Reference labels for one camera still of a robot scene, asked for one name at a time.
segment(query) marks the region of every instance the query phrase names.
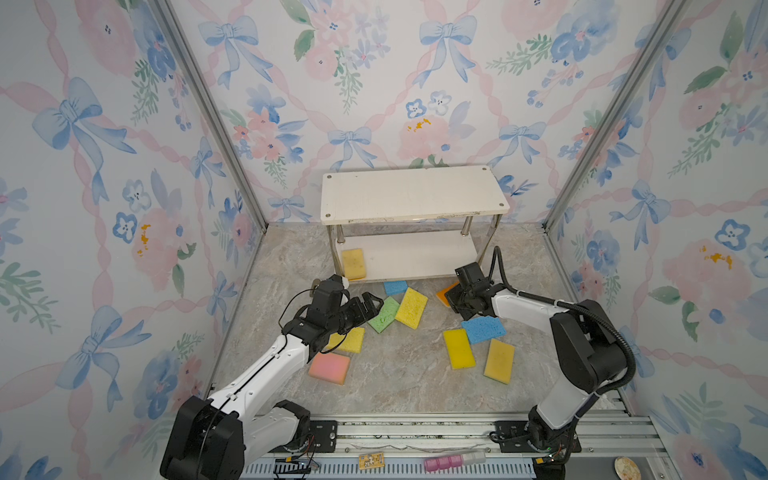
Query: wallpaper panel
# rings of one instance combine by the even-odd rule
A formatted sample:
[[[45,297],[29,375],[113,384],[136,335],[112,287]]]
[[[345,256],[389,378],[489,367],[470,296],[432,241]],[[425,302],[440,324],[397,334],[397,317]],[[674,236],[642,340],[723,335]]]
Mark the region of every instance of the wallpaper panel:
[[[686,480],[768,478],[767,15],[691,3],[555,232]]]
[[[172,3],[268,221],[305,222],[323,173],[467,164],[543,220],[663,6]]]
[[[143,2],[5,2],[0,59],[0,478],[153,478],[259,231]]]

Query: shelf leg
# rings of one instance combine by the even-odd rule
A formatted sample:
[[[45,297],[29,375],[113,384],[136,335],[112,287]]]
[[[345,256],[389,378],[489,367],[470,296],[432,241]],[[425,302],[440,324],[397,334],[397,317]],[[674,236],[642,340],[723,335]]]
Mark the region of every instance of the shelf leg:
[[[334,245],[333,240],[333,225],[327,225],[326,229],[328,230],[328,243],[331,246],[331,257],[333,257],[333,269],[336,271],[336,275],[344,275],[344,271],[341,267],[341,260],[339,259],[339,254],[336,252],[336,245]]]
[[[462,237],[469,235],[469,227],[472,226],[472,217],[466,217],[464,220],[464,226],[462,227]]]
[[[480,250],[480,253],[478,253],[478,265],[482,264],[482,257],[485,256],[485,251],[488,249],[488,245],[491,243],[491,238],[493,238],[493,234],[496,233],[496,229],[498,228],[498,225],[502,222],[502,216],[501,215],[494,215],[491,219],[491,226],[488,228],[488,233],[485,235],[485,242],[483,243],[482,250]]]
[[[346,238],[344,238],[344,230],[341,229],[341,225],[336,225],[336,242],[339,245],[343,245],[344,242],[346,242]]]

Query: black mounting plate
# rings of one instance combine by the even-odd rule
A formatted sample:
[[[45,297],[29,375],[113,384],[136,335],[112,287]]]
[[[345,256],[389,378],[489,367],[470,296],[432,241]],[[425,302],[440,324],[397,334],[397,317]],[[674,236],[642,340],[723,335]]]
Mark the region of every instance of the black mounting plate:
[[[334,453],[336,451],[336,431],[339,423],[336,420],[310,420],[310,438],[315,436],[315,446],[310,449],[315,453]],[[289,452],[280,446],[270,453],[295,453]]]
[[[498,420],[496,430],[510,437],[519,437],[525,435],[525,426],[528,424],[528,420]],[[502,453],[543,453],[537,452],[531,447],[528,442],[504,442],[500,443],[499,447],[502,449]],[[574,439],[574,449],[571,453],[579,453],[581,451],[581,443],[578,438]]]

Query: marble floor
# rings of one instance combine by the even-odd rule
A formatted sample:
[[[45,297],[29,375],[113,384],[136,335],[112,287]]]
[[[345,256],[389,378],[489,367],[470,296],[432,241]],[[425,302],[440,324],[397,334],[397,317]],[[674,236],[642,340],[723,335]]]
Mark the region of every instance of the marble floor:
[[[444,228],[460,226],[356,225],[345,227],[345,234],[349,237]],[[485,238],[487,230],[486,223],[472,227],[476,246]],[[493,245],[502,248],[512,285],[553,298],[568,298],[545,249],[541,229],[530,224],[501,225],[485,256],[482,265],[485,272]],[[214,381],[218,385],[231,382],[261,356],[280,333],[277,319],[288,300],[310,288],[314,279],[324,279],[331,274],[333,260],[325,227],[270,225]],[[282,399],[299,403],[315,414],[528,411],[546,396],[560,374],[551,337],[514,320],[503,320],[507,335],[500,340],[515,346],[509,385],[483,376],[489,342],[472,346],[475,368],[451,369],[442,332],[459,328],[462,318],[440,303],[435,293],[453,281],[453,278],[409,281],[412,288],[429,298],[418,329],[394,322],[378,334],[366,324],[362,352],[340,353],[352,357],[344,386],[309,377],[309,366],[305,366],[267,403],[264,411]],[[368,290],[386,298],[383,283],[357,283],[349,290],[353,296]],[[402,294],[395,298],[400,301]],[[286,318],[309,302],[308,293],[299,296],[286,312]]]

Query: bright yellow sponge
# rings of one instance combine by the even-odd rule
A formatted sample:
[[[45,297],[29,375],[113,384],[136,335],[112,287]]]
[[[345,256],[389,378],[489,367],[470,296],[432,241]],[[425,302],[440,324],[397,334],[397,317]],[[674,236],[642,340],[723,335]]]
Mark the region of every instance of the bright yellow sponge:
[[[362,248],[344,250],[341,253],[344,264],[344,276],[349,280],[366,278],[366,261],[362,258]]]
[[[426,306],[427,297],[409,287],[406,290],[406,295],[402,298],[402,302],[400,302],[395,320],[415,330],[422,320],[422,313],[424,313]]]
[[[445,345],[448,347],[448,355],[451,357],[451,367],[456,369],[468,369],[475,366],[475,356],[469,347],[469,338],[464,329],[446,330],[442,333]]]
[[[366,334],[366,329],[361,326],[353,328],[349,331],[344,340],[344,335],[338,333],[331,333],[331,339],[328,341],[326,350],[332,349],[334,346],[339,345],[339,342],[344,340],[337,350],[350,353],[362,352],[362,337]]]
[[[488,361],[485,363],[483,375],[509,385],[512,378],[512,359],[515,348],[497,339],[491,339],[491,349],[488,351]]]

